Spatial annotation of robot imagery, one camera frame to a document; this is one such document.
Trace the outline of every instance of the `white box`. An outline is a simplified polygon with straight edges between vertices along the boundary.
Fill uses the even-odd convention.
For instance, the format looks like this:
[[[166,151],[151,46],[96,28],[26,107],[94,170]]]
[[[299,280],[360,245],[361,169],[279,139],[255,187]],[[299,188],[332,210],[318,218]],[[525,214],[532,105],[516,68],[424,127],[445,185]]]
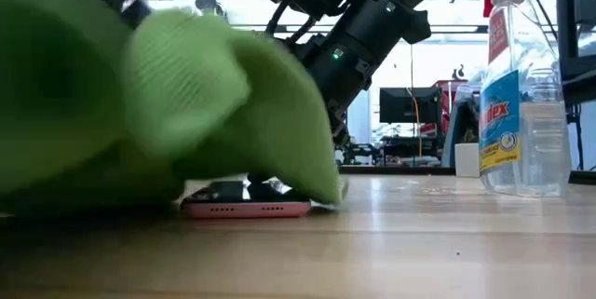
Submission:
[[[481,157],[477,143],[455,145],[455,175],[468,178],[481,176]]]

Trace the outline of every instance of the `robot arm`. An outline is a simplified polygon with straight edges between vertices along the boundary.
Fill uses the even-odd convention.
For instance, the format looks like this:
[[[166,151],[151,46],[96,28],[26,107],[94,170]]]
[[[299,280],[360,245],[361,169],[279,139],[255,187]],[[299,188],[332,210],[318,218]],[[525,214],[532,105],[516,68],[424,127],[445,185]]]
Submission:
[[[273,34],[281,13],[290,7],[309,15],[303,28],[285,41],[313,76],[327,106],[336,143],[347,136],[347,107],[363,89],[401,38],[414,44],[430,37],[425,11],[413,8],[423,0],[271,0],[278,11],[267,25]],[[323,16],[341,15],[326,35],[317,34],[306,44],[300,35]]]

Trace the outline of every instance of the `desk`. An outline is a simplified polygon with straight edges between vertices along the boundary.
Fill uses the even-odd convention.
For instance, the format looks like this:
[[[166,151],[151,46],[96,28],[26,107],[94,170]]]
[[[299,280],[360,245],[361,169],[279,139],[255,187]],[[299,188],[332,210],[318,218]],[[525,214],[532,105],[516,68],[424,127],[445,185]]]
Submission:
[[[0,233],[0,298],[593,298],[596,189],[353,176],[345,209],[290,220]]]

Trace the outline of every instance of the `blue label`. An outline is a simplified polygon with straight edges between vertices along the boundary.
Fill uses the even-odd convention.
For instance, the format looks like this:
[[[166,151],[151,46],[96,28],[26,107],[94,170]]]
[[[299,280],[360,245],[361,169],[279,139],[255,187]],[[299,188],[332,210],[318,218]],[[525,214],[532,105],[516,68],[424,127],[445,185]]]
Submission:
[[[514,71],[481,93],[481,170],[520,159],[520,83]]]

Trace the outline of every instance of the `smartphone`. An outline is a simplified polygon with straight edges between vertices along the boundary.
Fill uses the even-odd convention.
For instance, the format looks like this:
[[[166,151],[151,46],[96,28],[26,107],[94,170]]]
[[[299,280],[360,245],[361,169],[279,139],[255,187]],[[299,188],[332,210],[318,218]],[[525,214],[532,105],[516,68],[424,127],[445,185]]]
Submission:
[[[279,181],[215,182],[183,199],[191,219],[291,218],[305,216],[310,199]]]

